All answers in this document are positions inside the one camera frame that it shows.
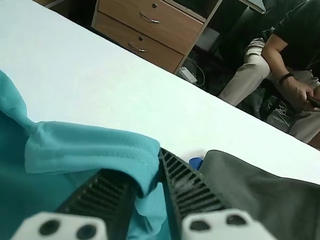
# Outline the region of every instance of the hand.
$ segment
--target hand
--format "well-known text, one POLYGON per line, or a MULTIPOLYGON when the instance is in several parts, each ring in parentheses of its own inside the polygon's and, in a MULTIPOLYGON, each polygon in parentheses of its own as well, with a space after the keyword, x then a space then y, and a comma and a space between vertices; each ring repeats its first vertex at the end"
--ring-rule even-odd
MULTIPOLYGON (((320 86, 313 89, 313 98, 320 101, 320 86)), ((305 110, 310 111, 310 112, 320 112, 320 108, 315 107, 309 101, 306 101, 304 108, 305 108, 305 110)))
POLYGON ((314 96, 314 89, 312 87, 310 87, 308 84, 297 81, 292 76, 284 80, 283 87, 292 93, 302 103, 307 101, 307 95, 310 97, 314 96))
POLYGON ((313 97, 317 100, 320 101, 320 86, 317 86, 314 90, 313 90, 313 97))

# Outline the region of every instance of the mobile phone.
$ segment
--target mobile phone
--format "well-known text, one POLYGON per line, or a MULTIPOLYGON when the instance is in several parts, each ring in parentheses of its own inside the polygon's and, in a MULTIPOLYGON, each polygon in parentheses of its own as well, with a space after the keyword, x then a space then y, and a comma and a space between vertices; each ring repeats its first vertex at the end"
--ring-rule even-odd
POLYGON ((311 97, 311 96, 307 96, 306 99, 316 108, 320 109, 320 101, 311 97))

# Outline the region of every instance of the white table surface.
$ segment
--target white table surface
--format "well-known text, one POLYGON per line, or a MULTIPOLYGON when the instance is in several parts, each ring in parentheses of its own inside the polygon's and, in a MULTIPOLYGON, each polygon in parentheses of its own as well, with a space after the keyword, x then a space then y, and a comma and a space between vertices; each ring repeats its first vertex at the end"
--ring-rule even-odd
POLYGON ((320 152, 30 0, 0 0, 0 69, 34 122, 157 139, 185 161, 209 150, 320 184, 320 152))

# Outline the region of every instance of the cable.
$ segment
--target cable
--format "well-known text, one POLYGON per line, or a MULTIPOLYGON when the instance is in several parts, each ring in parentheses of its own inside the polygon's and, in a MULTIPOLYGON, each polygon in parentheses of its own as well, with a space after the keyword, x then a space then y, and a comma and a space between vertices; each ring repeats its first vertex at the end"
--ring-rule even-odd
POLYGON ((202 82, 202 84, 199 85, 199 84, 195 83, 195 85, 196 85, 197 87, 202 87, 202 86, 205 85, 205 83, 206 83, 205 73, 204 73, 204 71, 201 69, 201 67, 199 67, 198 64, 196 63, 196 61, 195 61, 195 59, 194 59, 194 56, 192 56, 191 59, 192 59, 193 64, 201 71, 202 76, 203 76, 203 82, 202 82))

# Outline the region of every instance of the black shirt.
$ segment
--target black shirt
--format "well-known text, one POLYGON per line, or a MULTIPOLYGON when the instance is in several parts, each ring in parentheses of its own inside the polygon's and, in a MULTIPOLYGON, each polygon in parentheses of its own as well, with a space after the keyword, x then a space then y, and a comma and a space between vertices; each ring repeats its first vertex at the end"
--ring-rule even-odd
POLYGON ((295 70, 305 70, 320 61, 320 0, 308 0, 290 11, 262 37, 277 35, 288 45, 281 52, 284 64, 295 70))

